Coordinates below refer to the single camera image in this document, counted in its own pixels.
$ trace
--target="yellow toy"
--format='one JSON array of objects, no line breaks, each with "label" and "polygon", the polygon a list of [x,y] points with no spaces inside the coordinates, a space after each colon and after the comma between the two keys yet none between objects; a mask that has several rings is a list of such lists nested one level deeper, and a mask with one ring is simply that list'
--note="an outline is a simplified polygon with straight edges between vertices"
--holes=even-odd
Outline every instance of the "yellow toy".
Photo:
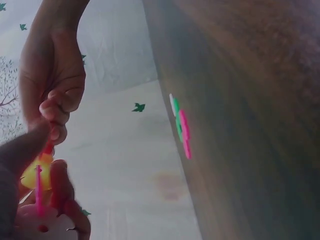
[{"label": "yellow toy", "polygon": [[35,189],[36,188],[36,167],[40,165],[41,167],[41,185],[42,190],[46,191],[51,189],[51,182],[50,182],[50,165],[54,161],[52,156],[54,150],[54,146],[49,142],[42,153],[35,158],[33,163],[24,171],[21,177],[21,184],[28,189]]}]

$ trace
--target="hand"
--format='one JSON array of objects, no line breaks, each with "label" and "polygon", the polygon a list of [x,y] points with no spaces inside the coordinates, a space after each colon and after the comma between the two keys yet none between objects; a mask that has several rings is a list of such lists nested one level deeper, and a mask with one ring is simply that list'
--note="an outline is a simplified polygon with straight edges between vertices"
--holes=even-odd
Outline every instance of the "hand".
[{"label": "hand", "polygon": [[67,137],[70,113],[79,107],[86,73],[77,30],[50,23],[49,16],[36,17],[30,28],[20,58],[19,89],[28,127],[43,116],[52,123],[50,138],[58,145]]},{"label": "hand", "polygon": [[[0,146],[0,239],[9,239],[14,231],[19,202],[19,179],[27,166],[35,159],[48,141],[50,126],[41,122],[31,131]],[[68,178],[67,164],[63,160],[53,162],[50,170],[52,190],[43,194],[43,204],[50,202],[75,224],[79,240],[89,240],[91,225],[75,201],[74,188]],[[35,193],[19,206],[35,203]]]}]

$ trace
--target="stain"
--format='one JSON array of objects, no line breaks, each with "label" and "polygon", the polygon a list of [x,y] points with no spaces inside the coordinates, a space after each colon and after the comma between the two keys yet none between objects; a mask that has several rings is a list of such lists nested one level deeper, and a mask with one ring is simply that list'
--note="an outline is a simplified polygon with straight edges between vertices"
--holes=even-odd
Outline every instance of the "stain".
[{"label": "stain", "polygon": [[188,193],[183,176],[172,172],[160,172],[153,177],[160,196],[168,202],[179,201]]}]

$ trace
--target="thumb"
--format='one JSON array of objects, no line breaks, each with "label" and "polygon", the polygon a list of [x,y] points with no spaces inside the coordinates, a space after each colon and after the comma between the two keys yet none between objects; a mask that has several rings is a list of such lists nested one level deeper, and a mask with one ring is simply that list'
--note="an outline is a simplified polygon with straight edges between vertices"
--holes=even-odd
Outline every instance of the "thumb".
[{"label": "thumb", "polygon": [[31,131],[0,146],[0,165],[17,179],[32,163],[48,141],[50,125],[41,120]]},{"label": "thumb", "polygon": [[69,179],[67,163],[64,160],[59,159],[51,164],[50,181],[52,187],[51,206],[61,213],[65,202],[75,198],[75,190]]}]

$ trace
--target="green plastic piece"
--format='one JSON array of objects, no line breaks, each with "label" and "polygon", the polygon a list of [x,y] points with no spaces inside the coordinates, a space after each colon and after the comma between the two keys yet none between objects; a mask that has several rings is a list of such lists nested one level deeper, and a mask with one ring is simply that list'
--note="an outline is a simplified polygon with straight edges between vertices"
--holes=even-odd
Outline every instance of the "green plastic piece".
[{"label": "green plastic piece", "polygon": [[181,127],[180,118],[179,118],[178,115],[175,118],[175,125],[176,125],[176,129],[178,131],[179,139],[183,143],[184,139],[183,139],[183,136],[182,136],[182,127]]},{"label": "green plastic piece", "polygon": [[175,97],[173,98],[173,106],[175,110],[175,116],[177,117],[179,115],[178,113],[179,113],[180,107],[179,107],[179,102]]}]

